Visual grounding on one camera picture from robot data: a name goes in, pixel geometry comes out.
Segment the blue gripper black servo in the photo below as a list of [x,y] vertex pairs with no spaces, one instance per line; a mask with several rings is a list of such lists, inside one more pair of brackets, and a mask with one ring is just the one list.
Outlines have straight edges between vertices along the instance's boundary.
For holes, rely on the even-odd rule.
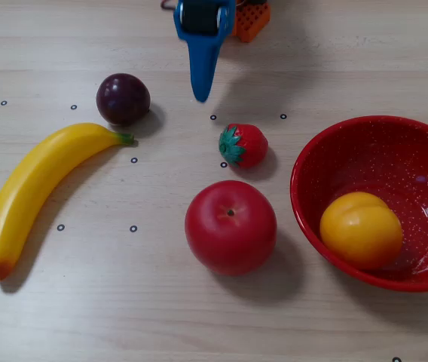
[[222,42],[234,28],[237,3],[232,0],[178,1],[173,19],[180,39],[187,40],[191,86],[197,101],[209,97]]

